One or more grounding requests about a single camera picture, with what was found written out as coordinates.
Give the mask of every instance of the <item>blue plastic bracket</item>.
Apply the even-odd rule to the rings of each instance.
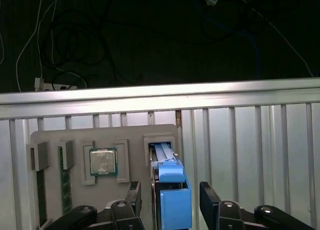
[[[192,228],[192,194],[188,180],[187,188],[161,190],[161,230]]]
[[[174,151],[167,143],[154,144],[157,162],[152,166],[159,170],[160,183],[184,183],[186,176],[184,174],[183,164],[174,156]]]

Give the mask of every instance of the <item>corrugated metal panel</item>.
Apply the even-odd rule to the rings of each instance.
[[[0,121],[0,229],[17,229],[9,121]]]
[[[192,229],[207,229],[199,210],[200,181],[210,182],[222,199],[240,202],[247,210],[270,204],[319,227],[320,103],[318,89],[313,86],[277,91],[271,88],[266,93],[246,95],[240,90],[210,96],[188,93],[181,98],[182,103],[169,97],[166,104],[181,106],[177,112],[169,107],[153,111],[162,109],[156,101],[159,97],[152,98],[145,111],[134,113],[106,110],[107,100],[96,100],[103,114],[93,110],[94,103],[89,100],[83,106],[79,102],[68,106],[48,101],[39,111],[44,113],[45,106],[52,106],[46,115],[33,113],[32,103],[25,106],[27,113],[21,112],[23,105],[14,105],[12,111],[1,108],[2,119],[18,113],[33,118],[0,121],[0,205],[7,206],[0,214],[0,227],[34,230],[38,225],[35,175],[26,151],[34,131],[168,123],[177,124],[181,157],[193,188]]]

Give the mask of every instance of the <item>metal screw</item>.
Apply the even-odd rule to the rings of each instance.
[[[266,206],[263,206],[261,210],[266,214],[270,214],[272,212],[272,210]]]
[[[123,202],[123,201],[117,203],[117,206],[118,206],[118,207],[124,207],[125,205],[126,205],[126,203]]]
[[[88,208],[87,206],[81,209],[81,213],[82,214],[86,214],[86,213],[88,213],[90,211],[91,211],[90,208]]]
[[[226,205],[227,207],[231,208],[234,204],[232,202],[230,202],[230,201],[226,201],[224,203],[224,205]]]

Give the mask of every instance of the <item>cpu processor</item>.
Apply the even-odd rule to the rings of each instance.
[[[92,176],[117,175],[117,149],[90,149],[90,174]]]

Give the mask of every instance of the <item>dark background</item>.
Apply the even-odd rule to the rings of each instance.
[[[43,0],[40,17],[53,1]],[[16,61],[35,30],[39,2],[40,0],[1,0],[0,30],[5,59],[0,65],[0,93],[18,92]],[[91,2],[94,11],[102,15],[108,0]],[[201,3],[195,3],[195,0],[113,0],[107,18],[147,26],[174,39],[206,43],[210,40],[201,31],[201,15],[205,7]],[[89,0],[58,0],[56,15],[69,9],[82,11],[95,23],[99,22],[99,18],[92,13]],[[48,11],[41,24],[40,44],[44,42],[50,29],[52,10],[53,8]],[[300,0],[295,10],[283,12],[272,21],[304,57],[315,76],[319,76],[320,65],[319,11],[320,0]],[[232,27],[238,19],[238,12],[236,2],[221,1],[207,11],[207,16],[224,26]],[[88,25],[88,21],[76,13],[68,14],[62,20]],[[228,33],[206,21],[204,26],[213,37],[219,38]],[[84,76],[90,88],[310,76],[301,59],[270,26],[262,34],[252,37],[259,50],[259,70],[255,48],[243,34],[235,34],[226,40],[203,46],[177,42],[142,28],[107,22],[103,24],[101,33],[114,60],[116,74],[106,58],[96,65],[69,62],[61,66],[63,70]],[[101,43],[94,37],[89,39],[88,62],[95,61],[103,53]],[[64,41],[67,41],[66,38],[62,38],[62,43],[59,44],[64,44]],[[88,42],[82,36],[77,54],[81,55],[87,49]],[[37,34],[21,56],[18,73],[21,90],[34,91],[34,79],[41,75]],[[54,68],[45,67],[45,82],[51,83],[58,73]],[[81,81],[69,74],[56,77],[55,82],[84,87]]]

